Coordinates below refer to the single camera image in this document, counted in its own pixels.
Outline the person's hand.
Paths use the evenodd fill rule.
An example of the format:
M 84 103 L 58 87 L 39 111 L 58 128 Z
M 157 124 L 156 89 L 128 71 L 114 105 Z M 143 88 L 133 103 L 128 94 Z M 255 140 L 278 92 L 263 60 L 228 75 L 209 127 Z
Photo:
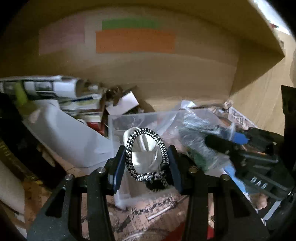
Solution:
M 257 193 L 250 195 L 250 200 L 253 205 L 253 207 L 257 210 L 261 210 L 267 207 L 268 204 L 268 196 Z

